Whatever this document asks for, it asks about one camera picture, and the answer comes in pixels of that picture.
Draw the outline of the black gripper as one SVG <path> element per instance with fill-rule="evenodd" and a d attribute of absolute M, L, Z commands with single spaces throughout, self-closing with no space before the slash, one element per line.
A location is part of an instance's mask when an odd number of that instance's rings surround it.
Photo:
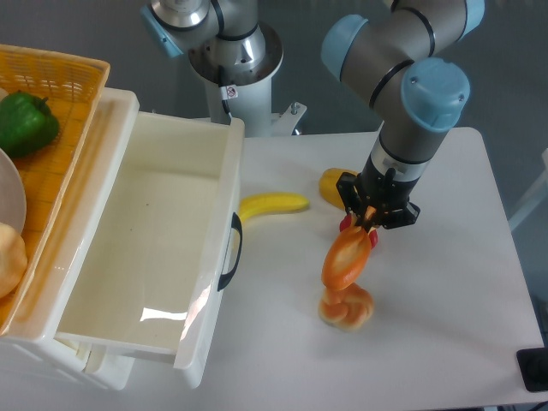
<path fill-rule="evenodd" d="M 399 182 L 394 167 L 382 174 L 368 160 L 357 176 L 343 173 L 337 190 L 346 215 L 354 214 L 356 224 L 364 229 L 396 229 L 415 224 L 420 215 L 420 208 L 409 199 L 417 182 Z"/>

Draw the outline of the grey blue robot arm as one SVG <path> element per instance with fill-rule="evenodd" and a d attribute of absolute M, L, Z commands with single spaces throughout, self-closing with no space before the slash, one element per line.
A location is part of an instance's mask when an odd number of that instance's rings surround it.
<path fill-rule="evenodd" d="M 439 53 L 484 13 L 481 1 L 395 1 L 379 23 L 347 15 L 328 26 L 298 13 L 281 35 L 255 1 L 149 1 L 140 12 L 167 55 L 188 56 L 214 122 L 240 117 L 251 136 L 293 128 L 287 117 L 271 122 L 275 74 L 315 98 L 334 78 L 375 111 L 382 126 L 363 171 L 335 181 L 344 210 L 366 229 L 416 222 L 409 196 L 470 94 L 467 76 Z"/>

